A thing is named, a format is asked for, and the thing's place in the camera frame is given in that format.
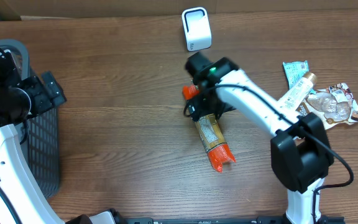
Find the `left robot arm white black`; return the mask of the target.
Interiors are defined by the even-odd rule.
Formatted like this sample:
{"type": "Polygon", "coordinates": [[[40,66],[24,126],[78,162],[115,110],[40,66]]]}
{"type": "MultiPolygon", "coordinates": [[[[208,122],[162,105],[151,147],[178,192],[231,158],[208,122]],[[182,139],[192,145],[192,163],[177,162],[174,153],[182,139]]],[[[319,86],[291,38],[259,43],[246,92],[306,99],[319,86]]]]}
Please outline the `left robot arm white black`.
{"type": "Polygon", "coordinates": [[[23,79],[29,68],[23,56],[18,72],[12,55],[0,47],[0,223],[63,223],[25,161],[16,125],[67,99],[50,72],[23,79]]]}

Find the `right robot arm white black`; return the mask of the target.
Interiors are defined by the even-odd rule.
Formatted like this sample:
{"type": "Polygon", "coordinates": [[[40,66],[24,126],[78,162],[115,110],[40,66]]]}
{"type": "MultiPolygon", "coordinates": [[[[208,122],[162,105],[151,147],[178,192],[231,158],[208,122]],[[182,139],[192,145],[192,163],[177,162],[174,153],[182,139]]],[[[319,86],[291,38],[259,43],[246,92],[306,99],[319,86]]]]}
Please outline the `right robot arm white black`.
{"type": "Polygon", "coordinates": [[[334,162],[323,122],[313,113],[301,116],[286,109],[258,87],[233,61],[190,56],[185,70],[197,93],[186,101],[184,114],[197,125],[204,145],[221,146],[217,119],[240,111],[270,135],[271,166],[288,190],[284,223],[326,223],[319,210],[319,192],[334,162]]]}

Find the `teal wipes packet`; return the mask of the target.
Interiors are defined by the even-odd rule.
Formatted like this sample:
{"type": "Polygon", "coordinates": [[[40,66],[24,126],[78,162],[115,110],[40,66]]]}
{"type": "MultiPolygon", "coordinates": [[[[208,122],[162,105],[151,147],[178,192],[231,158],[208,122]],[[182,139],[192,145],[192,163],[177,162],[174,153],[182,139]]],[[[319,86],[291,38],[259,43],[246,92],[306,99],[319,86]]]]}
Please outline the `teal wipes packet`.
{"type": "Polygon", "coordinates": [[[283,69],[288,81],[288,87],[292,88],[295,83],[309,71],[308,61],[283,62],[283,69]]]}

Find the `brown white granola pouch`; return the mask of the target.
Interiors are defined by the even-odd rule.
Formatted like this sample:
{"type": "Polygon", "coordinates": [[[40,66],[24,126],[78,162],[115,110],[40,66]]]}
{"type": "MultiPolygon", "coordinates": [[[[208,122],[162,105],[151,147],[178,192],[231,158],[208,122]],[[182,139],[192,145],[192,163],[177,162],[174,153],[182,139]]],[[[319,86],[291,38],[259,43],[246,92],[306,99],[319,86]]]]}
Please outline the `brown white granola pouch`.
{"type": "Polygon", "coordinates": [[[322,120],[325,129],[342,123],[358,123],[358,104],[346,83],[310,93],[296,110],[302,116],[314,113],[322,120]]]}

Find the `black rail at table edge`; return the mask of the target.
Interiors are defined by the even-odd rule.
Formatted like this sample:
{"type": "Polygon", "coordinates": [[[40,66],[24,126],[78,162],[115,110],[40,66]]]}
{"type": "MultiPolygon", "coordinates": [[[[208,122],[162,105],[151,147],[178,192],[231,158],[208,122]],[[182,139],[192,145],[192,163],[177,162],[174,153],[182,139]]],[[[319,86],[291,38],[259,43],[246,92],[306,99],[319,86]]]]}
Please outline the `black rail at table edge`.
{"type": "Polygon", "coordinates": [[[127,224],[290,224],[286,215],[259,216],[257,218],[211,218],[211,219],[153,219],[150,217],[126,218],[114,212],[116,223],[127,224]]]}

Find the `orange spaghetti package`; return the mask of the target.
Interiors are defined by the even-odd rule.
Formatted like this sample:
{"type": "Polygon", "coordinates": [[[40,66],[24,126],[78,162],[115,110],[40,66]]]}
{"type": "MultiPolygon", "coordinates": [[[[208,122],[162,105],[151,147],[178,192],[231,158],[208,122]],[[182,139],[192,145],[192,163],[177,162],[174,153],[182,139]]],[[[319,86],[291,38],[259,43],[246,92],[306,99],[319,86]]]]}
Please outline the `orange spaghetti package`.
{"type": "MultiPolygon", "coordinates": [[[[183,113],[187,117],[187,100],[200,94],[200,90],[196,85],[188,85],[182,88],[182,94],[186,101],[183,113]]],[[[194,123],[211,166],[215,171],[221,173],[224,164],[236,162],[236,159],[218,125],[218,121],[213,115],[206,115],[194,123]]]]}

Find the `white barcode scanner stand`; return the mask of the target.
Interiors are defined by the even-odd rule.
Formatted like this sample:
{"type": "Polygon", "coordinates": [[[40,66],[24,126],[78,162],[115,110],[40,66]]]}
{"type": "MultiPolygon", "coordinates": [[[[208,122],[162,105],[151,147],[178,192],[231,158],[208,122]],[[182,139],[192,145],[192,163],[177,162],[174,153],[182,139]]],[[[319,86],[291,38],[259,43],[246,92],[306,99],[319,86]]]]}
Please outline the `white barcode scanner stand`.
{"type": "Polygon", "coordinates": [[[208,13],[203,7],[186,9],[181,15],[186,47],[189,52],[207,49],[212,45],[208,13]]]}

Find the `white tube with gold cap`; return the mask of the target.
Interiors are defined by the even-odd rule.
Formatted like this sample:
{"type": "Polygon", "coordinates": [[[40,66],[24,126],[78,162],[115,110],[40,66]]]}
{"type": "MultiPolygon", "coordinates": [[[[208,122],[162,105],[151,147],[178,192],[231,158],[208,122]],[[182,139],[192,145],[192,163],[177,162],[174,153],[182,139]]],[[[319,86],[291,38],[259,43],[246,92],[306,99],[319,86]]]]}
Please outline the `white tube with gold cap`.
{"type": "Polygon", "coordinates": [[[314,73],[306,72],[278,100],[278,104],[288,110],[296,110],[301,102],[309,95],[316,82],[317,76],[314,73]]]}

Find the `grey plastic shopping basket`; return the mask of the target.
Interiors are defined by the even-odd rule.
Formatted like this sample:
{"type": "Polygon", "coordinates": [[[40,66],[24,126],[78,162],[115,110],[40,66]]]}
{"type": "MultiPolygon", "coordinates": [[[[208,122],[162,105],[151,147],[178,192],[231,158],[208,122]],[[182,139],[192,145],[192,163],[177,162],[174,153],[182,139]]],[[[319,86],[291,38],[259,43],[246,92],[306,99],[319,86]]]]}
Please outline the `grey plastic shopping basket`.
{"type": "MultiPolygon", "coordinates": [[[[29,53],[22,42],[0,40],[0,48],[13,57],[21,78],[35,76],[29,53]]],[[[58,110],[52,109],[16,126],[25,160],[45,198],[57,194],[60,187],[60,153],[58,140],[58,110]]]]}

